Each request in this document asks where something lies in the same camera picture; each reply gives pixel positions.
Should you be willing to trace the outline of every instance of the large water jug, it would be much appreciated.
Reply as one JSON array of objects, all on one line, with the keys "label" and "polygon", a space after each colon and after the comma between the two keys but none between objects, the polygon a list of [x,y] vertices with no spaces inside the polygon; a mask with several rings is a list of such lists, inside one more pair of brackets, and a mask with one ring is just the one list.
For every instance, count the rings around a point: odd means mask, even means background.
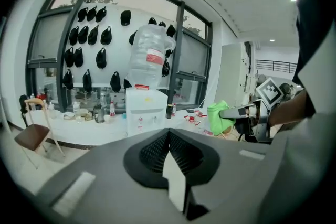
[{"label": "large water jug", "polygon": [[165,28],[144,25],[136,32],[129,63],[128,79],[136,84],[155,90],[162,77],[162,66],[166,50],[175,48],[175,40],[167,36]]}]

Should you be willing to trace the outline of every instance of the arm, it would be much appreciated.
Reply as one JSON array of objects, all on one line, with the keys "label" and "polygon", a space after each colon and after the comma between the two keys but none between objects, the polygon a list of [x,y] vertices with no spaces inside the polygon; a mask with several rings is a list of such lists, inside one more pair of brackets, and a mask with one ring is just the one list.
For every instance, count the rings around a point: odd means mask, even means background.
[{"label": "arm", "polygon": [[270,126],[303,120],[306,117],[306,98],[307,92],[304,90],[295,98],[273,109],[268,119]]}]

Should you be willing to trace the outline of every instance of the green cloth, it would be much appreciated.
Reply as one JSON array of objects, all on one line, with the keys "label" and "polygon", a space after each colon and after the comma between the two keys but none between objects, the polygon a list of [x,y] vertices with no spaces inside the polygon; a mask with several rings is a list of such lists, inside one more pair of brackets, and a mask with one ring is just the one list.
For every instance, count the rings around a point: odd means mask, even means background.
[{"label": "green cloth", "polygon": [[222,131],[226,130],[229,127],[232,127],[236,123],[236,120],[226,120],[219,117],[219,112],[221,110],[229,108],[230,107],[225,101],[221,101],[218,104],[214,103],[207,108],[210,129],[214,133],[214,135],[221,134]]}]

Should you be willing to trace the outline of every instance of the railing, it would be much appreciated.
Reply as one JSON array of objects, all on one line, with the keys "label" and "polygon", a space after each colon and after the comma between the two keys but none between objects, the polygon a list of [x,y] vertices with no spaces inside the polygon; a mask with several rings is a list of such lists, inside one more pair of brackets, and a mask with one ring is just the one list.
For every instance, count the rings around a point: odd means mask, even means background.
[{"label": "railing", "polygon": [[257,60],[257,69],[267,69],[294,74],[296,67],[297,64],[292,62]]}]

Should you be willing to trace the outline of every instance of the window frame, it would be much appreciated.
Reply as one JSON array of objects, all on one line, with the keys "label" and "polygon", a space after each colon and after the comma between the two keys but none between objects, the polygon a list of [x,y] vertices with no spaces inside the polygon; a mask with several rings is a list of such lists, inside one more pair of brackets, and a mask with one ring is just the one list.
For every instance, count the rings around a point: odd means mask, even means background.
[{"label": "window frame", "polygon": [[[67,45],[67,41],[69,38],[69,34],[71,31],[71,26],[74,20],[76,19],[77,13],[82,6],[82,4],[86,0],[77,0],[75,5],[72,6],[66,6],[66,7],[60,7],[60,8],[54,8],[50,9],[52,4],[55,0],[46,0],[35,20],[33,30],[30,35],[29,39],[29,45],[27,50],[27,56],[26,56],[26,91],[28,95],[31,95],[32,93],[36,94],[36,77],[35,77],[35,69],[36,68],[56,68],[57,69],[57,97],[58,97],[58,103],[59,106],[56,107],[59,109],[62,113],[69,111],[68,105],[71,100],[71,96],[69,96],[69,91],[66,90],[65,87],[62,86],[62,79],[63,79],[63,71],[64,71],[64,52]],[[198,86],[197,90],[197,97],[196,97],[196,103],[192,105],[177,105],[177,109],[193,109],[197,108],[199,106],[202,106],[203,100],[205,98],[205,93],[207,89],[207,83],[208,83],[208,76],[210,71],[210,60],[211,60],[211,53],[212,53],[212,23],[208,22],[203,16],[201,16],[199,13],[194,11],[193,9],[187,7],[184,3],[184,1],[179,0],[167,0],[172,2],[173,4],[177,5],[177,29],[175,34],[175,40],[176,40],[176,48],[174,49],[173,55],[173,63],[171,66],[170,71],[170,83],[169,88],[165,90],[160,90],[161,92],[164,92],[168,96],[168,103],[173,102],[173,94],[174,94],[174,88],[175,88],[175,81],[178,78],[181,79],[187,79],[187,80],[195,80],[199,81],[200,84]],[[190,30],[183,27],[183,15],[184,11],[188,11],[198,19],[200,19],[205,24],[205,39],[198,36],[197,34],[191,32]],[[40,23],[40,20],[42,18],[46,18],[49,16],[54,16],[58,14],[68,14],[67,21],[65,23],[64,29],[62,31],[57,57],[56,58],[45,58],[45,59],[33,59],[30,60],[33,52],[33,42],[37,33],[38,24]],[[182,36],[186,34],[190,36],[191,38],[194,38],[207,48],[207,57],[206,57],[206,72],[205,76],[200,76],[197,74],[191,74],[179,71],[179,60],[181,55],[181,45],[182,45]]]}]

